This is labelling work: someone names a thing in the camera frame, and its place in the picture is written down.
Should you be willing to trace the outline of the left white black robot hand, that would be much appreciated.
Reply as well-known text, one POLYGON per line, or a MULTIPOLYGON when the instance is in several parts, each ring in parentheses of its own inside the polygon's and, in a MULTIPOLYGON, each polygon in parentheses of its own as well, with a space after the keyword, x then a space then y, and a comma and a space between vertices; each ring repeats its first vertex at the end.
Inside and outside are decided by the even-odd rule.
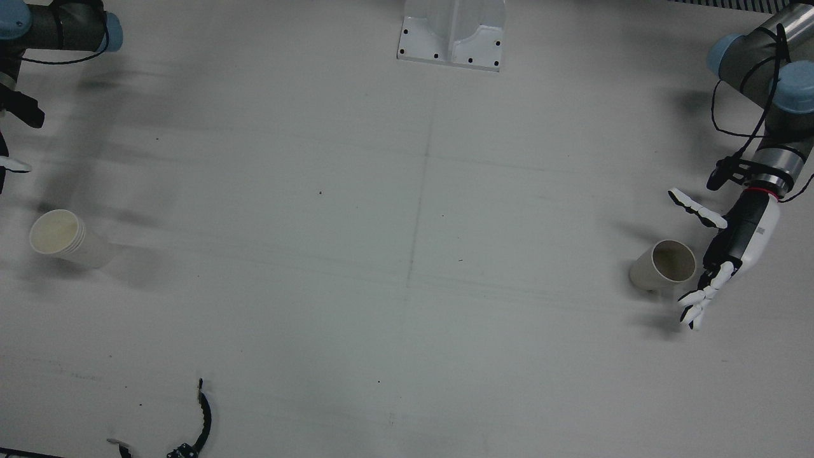
POLYGON ((694 330, 724 285, 761 258, 779 221, 780 203, 768 190, 747 188, 727 214, 719 214, 678 188, 670 188, 668 195, 675 205, 716 231, 701 259, 703 271, 696 289, 678 300, 683 308, 680 323, 694 330))

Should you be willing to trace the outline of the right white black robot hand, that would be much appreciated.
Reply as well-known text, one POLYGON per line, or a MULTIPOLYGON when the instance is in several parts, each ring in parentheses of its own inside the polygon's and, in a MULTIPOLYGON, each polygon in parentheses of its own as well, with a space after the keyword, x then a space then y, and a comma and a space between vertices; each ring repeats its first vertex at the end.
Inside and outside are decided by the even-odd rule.
POLYGON ((32 166, 26 164, 25 162, 21 162, 20 160, 16 160, 11 157, 11 154, 8 149, 8 143, 4 138, 3 133, 1 133, 1 177, 0 177, 0 191, 3 193, 3 189, 6 182, 6 175, 9 173, 14 174, 26 174, 32 171, 32 166))

